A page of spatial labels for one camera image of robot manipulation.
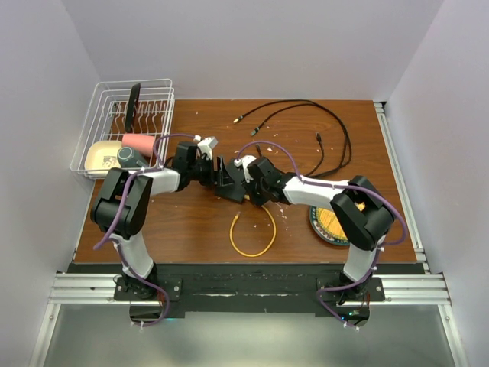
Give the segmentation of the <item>black network switch box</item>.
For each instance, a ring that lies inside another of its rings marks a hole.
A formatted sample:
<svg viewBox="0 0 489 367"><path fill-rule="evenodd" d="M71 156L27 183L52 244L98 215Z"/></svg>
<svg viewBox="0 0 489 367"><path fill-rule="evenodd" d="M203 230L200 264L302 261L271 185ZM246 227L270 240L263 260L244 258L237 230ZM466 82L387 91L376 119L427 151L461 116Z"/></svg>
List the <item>black network switch box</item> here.
<svg viewBox="0 0 489 367"><path fill-rule="evenodd" d="M243 172L236 168L232 162L226 164L229 174L232 176L234 183L229 186L216 186L215 195L222 199L230 200L234 203L243 203L245 200L246 190L243 187Z"/></svg>

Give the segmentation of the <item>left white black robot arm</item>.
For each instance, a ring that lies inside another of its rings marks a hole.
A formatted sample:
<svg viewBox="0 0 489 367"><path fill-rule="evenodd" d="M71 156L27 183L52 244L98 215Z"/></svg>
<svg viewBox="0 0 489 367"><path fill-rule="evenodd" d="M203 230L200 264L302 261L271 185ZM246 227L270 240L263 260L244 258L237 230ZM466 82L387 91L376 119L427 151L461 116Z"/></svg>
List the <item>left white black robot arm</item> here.
<svg viewBox="0 0 489 367"><path fill-rule="evenodd" d="M213 149L216 137L201 141L181 141L169 167L140 167L125 171L114 167L102 183L90 211L90 219L103 237L93 246L99 250L111 242L121 256L123 286L142 300L161 299L164 291L157 281L156 265L149 256L142 229L150 198L162 193L184 190L193 181L204 187L218 183Z"/></svg>

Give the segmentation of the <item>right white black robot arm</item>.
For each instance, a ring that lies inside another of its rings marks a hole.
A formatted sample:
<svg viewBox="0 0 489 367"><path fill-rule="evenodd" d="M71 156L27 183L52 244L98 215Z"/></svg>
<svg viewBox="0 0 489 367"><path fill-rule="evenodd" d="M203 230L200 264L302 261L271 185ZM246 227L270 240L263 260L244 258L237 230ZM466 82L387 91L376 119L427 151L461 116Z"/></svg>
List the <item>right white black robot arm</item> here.
<svg viewBox="0 0 489 367"><path fill-rule="evenodd" d="M331 210L349 250L337 282L329 290L343 300L358 300L368 290L382 241L393 225L394 215L364 177L325 181L284 173L266 157L246 156L234 161L242 171L242 185L253 203L268 201L285 205L315 206Z"/></svg>

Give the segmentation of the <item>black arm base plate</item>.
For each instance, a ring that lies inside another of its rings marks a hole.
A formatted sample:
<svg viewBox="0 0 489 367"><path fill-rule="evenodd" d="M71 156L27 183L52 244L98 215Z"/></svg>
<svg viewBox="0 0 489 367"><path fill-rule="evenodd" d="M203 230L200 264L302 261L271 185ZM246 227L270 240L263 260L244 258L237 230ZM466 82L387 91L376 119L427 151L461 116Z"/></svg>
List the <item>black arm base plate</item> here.
<svg viewBox="0 0 489 367"><path fill-rule="evenodd" d="M380 278L345 289L339 265L156 265L146 283L127 275L115 281L115 300L128 301L134 322L188 313L312 313L360 326L372 302L385 299Z"/></svg>

